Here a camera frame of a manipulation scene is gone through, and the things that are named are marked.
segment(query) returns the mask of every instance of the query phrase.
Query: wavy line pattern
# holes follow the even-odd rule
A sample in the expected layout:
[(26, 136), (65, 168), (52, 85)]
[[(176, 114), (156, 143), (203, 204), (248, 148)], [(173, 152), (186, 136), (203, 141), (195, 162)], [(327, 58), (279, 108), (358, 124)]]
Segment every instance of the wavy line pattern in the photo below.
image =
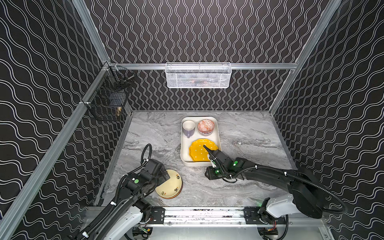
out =
[(384, 239), (383, 61), (384, 1), (342, 1), (275, 115), (296, 165), (347, 202), (326, 215), (338, 240)]
[(328, 0), (86, 0), (115, 63), (291, 63)]
[[(118, 77), (127, 71), (118, 67)], [(289, 70), (232, 71), (226, 89), (168, 88), (164, 71), (137, 71), (128, 102), (136, 110), (269, 110)]]
[(0, 219), (98, 74), (69, 0), (0, 0)]
[(93, 205), (121, 134), (121, 122), (79, 123), (12, 239), (62, 239), (80, 230)]

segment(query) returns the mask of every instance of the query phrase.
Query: rectangular tray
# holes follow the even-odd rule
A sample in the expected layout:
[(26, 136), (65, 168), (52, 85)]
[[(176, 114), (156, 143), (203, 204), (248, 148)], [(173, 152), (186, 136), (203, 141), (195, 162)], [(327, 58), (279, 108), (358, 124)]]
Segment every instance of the rectangular tray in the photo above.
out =
[[(215, 129), (213, 133), (209, 136), (205, 136), (199, 132), (197, 129), (197, 125), (201, 120), (209, 119), (212, 120), (215, 123)], [(181, 161), (183, 161), (183, 164), (187, 167), (208, 167), (212, 166), (211, 162), (194, 162), (192, 158), (189, 155), (189, 147), (191, 144), (200, 138), (206, 138), (214, 142), (218, 149), (221, 151), (221, 144), (220, 144), (220, 136), (218, 134), (218, 124), (217, 120), (213, 117), (186, 117), (181, 121), (181, 128), (183, 128), (183, 123), (187, 120), (191, 120), (195, 123), (195, 133), (190, 137), (187, 138), (187, 136), (184, 135), (183, 131), (181, 130), (181, 150), (180, 150), (180, 158)]]

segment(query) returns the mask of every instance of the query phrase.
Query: stack of plates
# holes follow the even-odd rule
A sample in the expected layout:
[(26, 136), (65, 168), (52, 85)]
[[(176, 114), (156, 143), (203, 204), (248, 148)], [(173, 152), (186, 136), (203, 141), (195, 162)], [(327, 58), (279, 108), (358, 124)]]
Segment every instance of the stack of plates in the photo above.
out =
[(158, 186), (155, 190), (160, 197), (165, 199), (171, 199), (176, 197), (183, 188), (183, 181), (181, 180), (180, 174), (175, 170), (167, 169), (169, 179), (163, 184)]

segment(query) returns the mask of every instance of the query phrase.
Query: wall-mounted basket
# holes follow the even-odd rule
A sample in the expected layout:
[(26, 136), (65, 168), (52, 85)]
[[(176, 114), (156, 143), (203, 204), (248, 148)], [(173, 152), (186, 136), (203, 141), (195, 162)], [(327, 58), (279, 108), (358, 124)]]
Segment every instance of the wall-mounted basket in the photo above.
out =
[(227, 88), (230, 63), (166, 63), (169, 88)]
[(133, 81), (118, 79), (106, 75), (100, 83), (90, 102), (86, 105), (92, 116), (98, 121), (124, 121), (128, 93), (127, 88)]

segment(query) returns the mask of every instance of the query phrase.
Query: gray marble surface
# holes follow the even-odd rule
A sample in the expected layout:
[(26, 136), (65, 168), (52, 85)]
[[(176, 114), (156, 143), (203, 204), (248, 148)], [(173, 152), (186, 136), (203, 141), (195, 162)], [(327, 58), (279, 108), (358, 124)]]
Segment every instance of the gray marble surface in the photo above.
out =
[(153, 192), (146, 198), (159, 206), (258, 206), (266, 197), (286, 194), (281, 189), (256, 181), (208, 180), (206, 167), (186, 167), (180, 159), (181, 120), (188, 116), (216, 118), (222, 151), (229, 157), (243, 157), (267, 166), (291, 169), (290, 162), (267, 112), (134, 112), (116, 168), (106, 189), (104, 204), (113, 198), (122, 175), (140, 164), (147, 143), (152, 158), (183, 179), (181, 193), (163, 199)]

